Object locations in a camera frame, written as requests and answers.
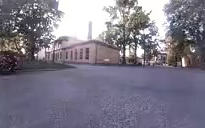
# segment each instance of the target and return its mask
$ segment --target brick building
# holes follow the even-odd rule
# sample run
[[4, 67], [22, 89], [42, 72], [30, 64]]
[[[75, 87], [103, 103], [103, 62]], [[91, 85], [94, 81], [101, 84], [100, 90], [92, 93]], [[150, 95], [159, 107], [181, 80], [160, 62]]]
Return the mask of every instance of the brick building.
[[[60, 40], [54, 50], [57, 63], [118, 64], [119, 49], [98, 40], [69, 42]], [[46, 53], [47, 61], [53, 60], [53, 50]]]

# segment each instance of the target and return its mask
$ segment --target grass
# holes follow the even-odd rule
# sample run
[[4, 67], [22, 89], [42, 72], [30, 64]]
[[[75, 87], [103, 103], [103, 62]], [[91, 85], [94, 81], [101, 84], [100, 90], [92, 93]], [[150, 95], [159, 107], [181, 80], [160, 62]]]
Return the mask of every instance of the grass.
[[46, 63], [41, 61], [24, 62], [21, 67], [21, 72], [38, 72], [38, 71], [56, 71], [68, 68], [74, 68], [73, 66], [66, 64]]
[[46, 62], [25, 62], [22, 65], [22, 71], [37, 71], [37, 70], [61, 70], [66, 68], [74, 68], [66, 64], [46, 63]]

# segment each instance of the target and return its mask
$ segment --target road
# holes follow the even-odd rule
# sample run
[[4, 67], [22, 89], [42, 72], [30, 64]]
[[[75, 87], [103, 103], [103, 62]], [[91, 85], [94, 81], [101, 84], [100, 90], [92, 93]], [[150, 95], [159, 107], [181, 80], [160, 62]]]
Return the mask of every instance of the road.
[[0, 76], [0, 128], [205, 128], [205, 72], [77, 65]]

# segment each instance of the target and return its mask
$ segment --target lawn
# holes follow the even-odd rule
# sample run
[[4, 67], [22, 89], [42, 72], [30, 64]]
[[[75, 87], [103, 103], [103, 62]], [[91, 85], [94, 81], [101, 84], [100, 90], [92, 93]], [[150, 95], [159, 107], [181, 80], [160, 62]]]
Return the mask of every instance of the lawn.
[[66, 64], [46, 63], [46, 62], [24, 62], [22, 65], [22, 71], [31, 70], [60, 70], [66, 68], [74, 68], [73, 66]]

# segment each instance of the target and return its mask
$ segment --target overcast sky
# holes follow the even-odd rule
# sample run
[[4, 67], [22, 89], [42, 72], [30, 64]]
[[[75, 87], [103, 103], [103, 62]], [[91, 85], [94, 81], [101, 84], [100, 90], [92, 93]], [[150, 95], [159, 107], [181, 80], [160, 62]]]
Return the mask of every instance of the overcast sky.
[[[155, 20], [159, 33], [164, 36], [165, 16], [163, 7], [168, 0], [139, 0], [139, 4], [147, 12], [152, 11], [151, 18]], [[59, 28], [56, 30], [57, 37], [68, 35], [82, 40], [87, 39], [88, 23], [93, 22], [93, 38], [106, 30], [104, 25], [108, 15], [102, 9], [112, 5], [114, 0], [60, 0], [59, 9], [65, 13]]]

